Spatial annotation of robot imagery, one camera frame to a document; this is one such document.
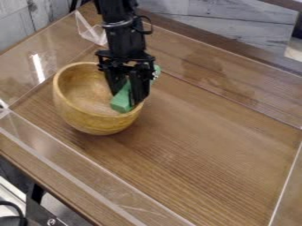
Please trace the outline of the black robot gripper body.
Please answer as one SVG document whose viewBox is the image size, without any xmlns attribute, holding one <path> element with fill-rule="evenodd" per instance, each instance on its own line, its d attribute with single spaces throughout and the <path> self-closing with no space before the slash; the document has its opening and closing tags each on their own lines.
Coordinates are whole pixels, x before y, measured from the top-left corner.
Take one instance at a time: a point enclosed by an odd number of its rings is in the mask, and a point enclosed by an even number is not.
<svg viewBox="0 0 302 226">
<path fill-rule="evenodd" d="M 145 16 L 103 17 L 107 50 L 97 52 L 99 69 L 106 75 L 156 73 L 156 58 L 146 53 L 146 36 L 154 29 L 146 30 Z"/>
</svg>

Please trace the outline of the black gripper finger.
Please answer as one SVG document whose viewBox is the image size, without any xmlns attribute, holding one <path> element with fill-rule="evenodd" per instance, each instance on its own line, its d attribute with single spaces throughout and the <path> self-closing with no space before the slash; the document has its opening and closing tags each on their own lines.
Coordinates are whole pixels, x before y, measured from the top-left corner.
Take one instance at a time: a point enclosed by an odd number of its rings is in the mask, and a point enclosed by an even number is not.
<svg viewBox="0 0 302 226">
<path fill-rule="evenodd" d="M 130 68 L 122 67 L 122 68 L 114 68 L 110 67 L 105 69 L 106 74 L 106 81 L 111 90 L 113 95 L 117 95 L 117 93 L 121 91 L 124 86 L 126 85 Z"/>
<path fill-rule="evenodd" d="M 133 70 L 130 72 L 130 103 L 136 107 L 150 95 L 154 74 L 150 70 Z"/>
</svg>

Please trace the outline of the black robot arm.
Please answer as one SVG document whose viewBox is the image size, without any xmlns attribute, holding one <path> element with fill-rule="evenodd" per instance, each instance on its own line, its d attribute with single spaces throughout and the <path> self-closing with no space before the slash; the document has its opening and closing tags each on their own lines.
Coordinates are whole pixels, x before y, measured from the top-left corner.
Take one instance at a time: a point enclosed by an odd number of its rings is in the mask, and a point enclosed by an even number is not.
<svg viewBox="0 0 302 226">
<path fill-rule="evenodd" d="M 99 50 L 99 70 L 117 96 L 129 85 L 126 102 L 136 107 L 149 96 L 156 78 L 156 58 L 146 52 L 146 36 L 154 28 L 145 29 L 145 15 L 137 14 L 137 0 L 94 0 L 98 13 L 103 17 L 107 50 Z"/>
</svg>

